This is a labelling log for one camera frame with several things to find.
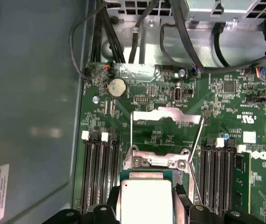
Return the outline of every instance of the cable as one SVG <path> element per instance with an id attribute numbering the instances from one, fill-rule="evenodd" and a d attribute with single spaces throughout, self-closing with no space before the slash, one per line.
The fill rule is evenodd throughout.
<path id="1" fill-rule="evenodd" d="M 266 79 L 263 78 L 263 73 L 265 71 L 265 68 L 256 67 L 255 70 L 256 70 L 256 76 L 258 77 L 258 79 L 266 84 Z"/>
<path id="2" fill-rule="evenodd" d="M 182 15 L 182 9 L 180 2 L 178 0 L 170 0 L 171 8 L 172 8 L 172 13 L 174 16 L 175 20 L 175 26 L 177 30 L 179 31 L 181 41 L 184 45 L 184 48 L 186 49 L 188 55 L 190 58 L 193 60 L 193 62 L 198 66 L 200 71 L 204 71 L 204 66 L 199 60 L 193 45 L 191 43 L 189 34 L 187 32 L 186 26 L 185 26 L 185 20 Z"/>
<path id="3" fill-rule="evenodd" d="M 109 64 L 106 64 L 103 66 L 103 68 L 99 71 L 97 71 L 92 77 L 91 77 L 91 80 L 94 80 L 96 78 L 98 78 L 99 76 L 103 75 L 104 73 L 107 72 L 107 70 L 110 69 L 110 65 Z"/>
<path id="4" fill-rule="evenodd" d="M 151 3 L 148 5 L 148 7 L 144 10 L 142 15 L 137 20 L 135 27 L 139 28 L 141 26 L 143 20 L 150 14 L 150 12 L 156 6 L 158 1 L 159 0 L 152 0 L 151 1 Z M 130 56 L 129 56 L 129 63 L 134 63 L 137 47 L 138 47 L 138 33 L 133 33 L 132 49 L 131 49 Z"/>
<path id="5" fill-rule="evenodd" d="M 161 30 L 160 30 L 160 49 L 162 54 L 164 55 L 164 57 L 166 57 L 166 59 L 174 66 L 177 67 L 188 67 L 188 65 L 184 65 L 180 62 L 176 62 L 170 55 L 169 53 L 165 50 L 164 45 L 163 45 L 163 41 L 164 41 L 164 27 L 175 27 L 175 25 L 173 24 L 168 24 L 165 23 L 161 26 Z"/>
<path id="6" fill-rule="evenodd" d="M 124 57 L 124 54 L 123 54 L 123 49 L 120 45 L 120 42 L 119 42 L 119 38 L 118 36 L 116 35 L 115 31 L 114 31 L 114 28 L 112 26 L 112 23 L 109 19 L 109 15 L 108 15 L 108 12 L 107 12 L 107 9 L 103 9 L 103 24 L 105 25 L 104 28 L 105 28 L 105 32 L 107 34 L 107 36 L 110 36 L 110 39 L 111 41 L 113 42 L 113 44 L 115 45 L 115 48 L 116 48 L 116 53 L 119 57 L 119 62 L 121 63 L 126 63 L 125 61 L 125 57 Z"/>
<path id="7" fill-rule="evenodd" d="M 71 58 L 72 62 L 74 64 L 74 67 L 77 71 L 77 73 L 85 80 L 90 81 L 91 78 L 83 74 L 79 68 L 79 65 L 77 63 L 75 53 L 74 53 L 74 45 L 73 45 L 73 37 L 74 37 L 74 32 L 75 30 L 83 23 L 85 23 L 87 20 L 92 18 L 94 15 L 96 15 L 98 12 L 100 12 L 104 7 L 108 5 L 107 2 L 103 2 L 98 8 L 96 8 L 94 11 L 92 11 L 88 16 L 86 16 L 82 21 L 77 22 L 73 27 L 71 28 L 70 31 L 70 37 L 69 37 L 69 45 L 70 45 L 70 53 L 71 53 Z"/>
<path id="8" fill-rule="evenodd" d="M 214 74 L 226 73 L 226 72 L 231 72 L 231 71 L 235 71 L 235 70 L 246 69 L 246 68 L 249 68 L 249 67 L 254 66 L 254 65 L 262 64 L 263 62 L 266 61 L 266 56 L 264 56 L 264 57 L 261 57 L 259 59 L 256 59 L 256 60 L 253 60 L 250 62 L 246 62 L 246 63 L 242 63 L 242 64 L 238 64 L 235 66 L 230 66 L 230 67 L 224 67 L 224 68 L 204 67 L 203 64 L 200 62 L 200 60 L 199 60 L 199 58 L 198 58 L 198 56 L 197 56 L 197 54 L 193 48 L 192 42 L 189 38 L 179 2 L 177 0 L 170 0 L 170 2 L 172 5 L 175 24 L 176 24 L 176 27 L 179 31 L 182 43 L 183 43 L 187 53 L 189 54 L 190 58 L 198 66 L 198 69 L 201 72 L 214 73 Z"/>
<path id="9" fill-rule="evenodd" d="M 217 22 L 214 25 L 212 33 L 214 34 L 214 49 L 215 49 L 216 56 L 224 67 L 229 67 L 230 65 L 227 63 L 226 59 L 223 57 L 223 54 L 220 49 L 220 44 L 219 44 L 220 34 L 223 33 L 224 27 L 225 27 L 225 23 Z"/>
<path id="10" fill-rule="evenodd" d="M 101 20 L 102 20 L 102 23 L 103 23 L 103 27 L 104 27 L 105 33 L 107 35 L 107 39 L 108 39 L 108 42 L 109 42 L 110 49 L 112 51 L 113 59 L 115 60 L 116 63 L 119 63 L 120 62 L 119 55 L 118 55 L 118 52 L 116 50 L 115 44 L 113 42 L 113 38 L 111 36 L 110 30 L 109 30 L 109 28 L 107 26 L 107 20 L 105 19 L 103 14 L 101 15 Z"/>

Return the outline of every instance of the chip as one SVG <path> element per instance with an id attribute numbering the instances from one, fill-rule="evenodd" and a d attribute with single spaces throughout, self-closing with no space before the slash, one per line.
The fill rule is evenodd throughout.
<path id="1" fill-rule="evenodd" d="M 243 157 L 236 155 L 235 166 L 237 169 L 243 170 Z"/>
<path id="2" fill-rule="evenodd" d="M 242 206 L 242 195 L 239 192 L 235 192 L 235 196 L 233 197 L 235 201 L 235 205 L 238 208 L 241 208 Z"/>
<path id="3" fill-rule="evenodd" d="M 211 111 L 209 111 L 209 110 L 204 110 L 204 111 L 203 111 L 203 114 L 204 114 L 205 117 L 210 117 L 210 116 L 211 116 Z"/>
<path id="4" fill-rule="evenodd" d="M 235 93 L 235 83 L 225 82 L 224 83 L 224 92 Z"/>

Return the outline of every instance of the wire bundle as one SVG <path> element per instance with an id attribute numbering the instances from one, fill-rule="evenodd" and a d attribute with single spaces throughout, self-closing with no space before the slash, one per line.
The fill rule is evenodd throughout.
<path id="1" fill-rule="evenodd" d="M 187 16 L 182 14 L 184 12 L 184 10 L 182 10 L 180 2 L 177 0 L 169 0 L 169 1 L 171 4 L 171 7 L 172 7 L 173 16 L 175 19 L 175 26 L 176 26 L 177 30 L 179 31 L 181 41 L 182 41 L 187 53 L 189 54 L 190 58 L 197 65 L 198 69 L 201 72 L 214 73 L 214 74 L 226 73 L 226 72 L 231 72 L 231 71 L 235 71 L 235 70 L 247 69 L 253 65 L 258 65 L 258 64 L 261 64 L 261 63 L 266 61 L 266 56 L 264 56 L 264 57 L 261 57 L 259 59 L 256 59 L 256 60 L 253 60 L 250 62 L 246 62 L 243 64 L 234 65 L 234 66 L 229 66 L 229 67 L 224 67 L 224 68 L 204 67 L 203 64 L 201 63 L 201 61 L 199 60 L 195 50 L 194 50 L 194 47 L 193 47 L 192 42 L 190 40 L 189 34 L 187 32 L 187 28 L 185 26 L 185 20 L 184 20 L 184 18 L 186 18 Z"/>
<path id="2" fill-rule="evenodd" d="M 264 67 L 256 67 L 255 68 L 255 71 L 256 71 L 256 76 L 257 78 L 262 81 L 263 83 L 266 83 L 266 79 L 263 77 L 264 75 L 264 71 L 265 71 L 265 68 Z"/>

